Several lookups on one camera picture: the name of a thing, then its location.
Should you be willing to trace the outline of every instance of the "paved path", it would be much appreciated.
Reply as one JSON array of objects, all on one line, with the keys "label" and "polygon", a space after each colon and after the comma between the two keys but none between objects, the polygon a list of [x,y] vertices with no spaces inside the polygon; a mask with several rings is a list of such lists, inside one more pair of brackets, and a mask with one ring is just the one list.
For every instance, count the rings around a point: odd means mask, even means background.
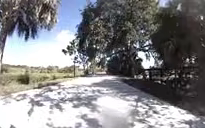
[{"label": "paved path", "polygon": [[1,128],[205,128],[205,121],[112,76],[0,97]]}]

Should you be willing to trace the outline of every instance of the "grass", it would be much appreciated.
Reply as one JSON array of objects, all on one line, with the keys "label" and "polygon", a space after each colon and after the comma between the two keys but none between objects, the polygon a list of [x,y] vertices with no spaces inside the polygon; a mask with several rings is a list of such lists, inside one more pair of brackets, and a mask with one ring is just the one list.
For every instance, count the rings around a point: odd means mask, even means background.
[{"label": "grass", "polygon": [[65,81],[68,81],[71,79],[73,79],[73,78],[46,80],[44,82],[33,83],[33,84],[29,84],[29,85],[15,84],[14,83],[14,84],[10,84],[7,86],[0,86],[0,96],[6,96],[6,95],[10,95],[12,93],[27,91],[27,90],[31,90],[31,89],[39,89],[42,87],[51,86],[51,85],[55,85],[55,84],[58,84],[61,82],[65,82]]}]

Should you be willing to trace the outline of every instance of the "blue sky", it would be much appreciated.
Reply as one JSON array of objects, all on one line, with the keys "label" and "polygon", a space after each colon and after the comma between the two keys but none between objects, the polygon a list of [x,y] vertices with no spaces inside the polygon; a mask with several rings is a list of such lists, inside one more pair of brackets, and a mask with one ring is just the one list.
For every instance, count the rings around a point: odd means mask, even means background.
[{"label": "blue sky", "polygon": [[[76,26],[81,21],[80,10],[85,5],[86,0],[62,0],[57,25],[50,32],[41,31],[35,40],[25,42],[14,33],[7,40],[3,63],[59,67],[72,65],[71,57],[65,56],[61,50],[74,39]],[[145,61],[144,65],[147,67],[152,63]]]}]

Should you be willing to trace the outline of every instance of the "grassy field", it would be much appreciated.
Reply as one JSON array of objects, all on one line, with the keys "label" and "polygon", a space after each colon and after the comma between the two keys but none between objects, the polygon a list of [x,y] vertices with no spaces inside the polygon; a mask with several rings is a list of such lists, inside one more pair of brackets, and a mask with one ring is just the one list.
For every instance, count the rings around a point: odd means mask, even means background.
[{"label": "grassy field", "polygon": [[[73,69],[72,66],[65,68],[49,66],[44,68],[3,65],[0,80],[0,96],[70,80],[73,78]],[[82,75],[83,71],[78,69],[78,67],[76,69],[76,76]]]}]

